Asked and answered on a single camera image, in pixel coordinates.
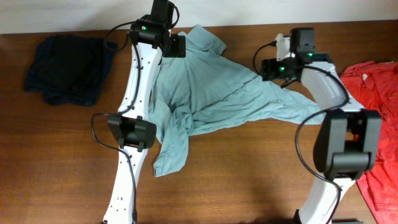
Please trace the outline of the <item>light blue t-shirt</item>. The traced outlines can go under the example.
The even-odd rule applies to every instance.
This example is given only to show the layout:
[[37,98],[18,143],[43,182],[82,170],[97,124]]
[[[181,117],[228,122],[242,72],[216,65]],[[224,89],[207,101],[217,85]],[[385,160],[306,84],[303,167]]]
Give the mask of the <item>light blue t-shirt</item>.
[[299,124],[318,105],[304,95],[264,82],[253,71],[222,57],[225,43],[196,25],[184,58],[163,58],[152,87],[149,119],[161,144],[155,177],[178,172],[188,156],[189,136],[273,118]]

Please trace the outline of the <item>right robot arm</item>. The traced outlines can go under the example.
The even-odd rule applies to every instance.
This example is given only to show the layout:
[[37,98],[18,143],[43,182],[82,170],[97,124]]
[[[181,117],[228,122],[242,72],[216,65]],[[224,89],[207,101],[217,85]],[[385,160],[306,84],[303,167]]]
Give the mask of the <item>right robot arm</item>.
[[[331,223],[348,189],[375,165],[381,115],[359,103],[340,80],[329,55],[316,51],[313,28],[277,34],[270,45],[277,54],[261,62],[262,79],[283,80],[283,87],[300,82],[320,109],[305,118],[295,133],[296,153],[315,180],[292,221]],[[305,123],[321,114],[324,119],[313,147],[315,168],[311,169],[299,150],[299,135]]]

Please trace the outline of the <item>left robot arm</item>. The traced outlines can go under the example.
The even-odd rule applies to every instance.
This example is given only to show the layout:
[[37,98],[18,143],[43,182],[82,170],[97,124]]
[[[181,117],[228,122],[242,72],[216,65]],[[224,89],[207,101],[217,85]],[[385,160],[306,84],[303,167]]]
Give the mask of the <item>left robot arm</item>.
[[132,60],[126,91],[117,113],[108,113],[108,127],[118,147],[118,169],[103,223],[137,223],[137,185],[157,127],[149,121],[149,103],[156,70],[162,59],[184,58],[185,37],[172,34],[180,13],[177,6],[154,0],[150,14],[129,23],[126,41]]

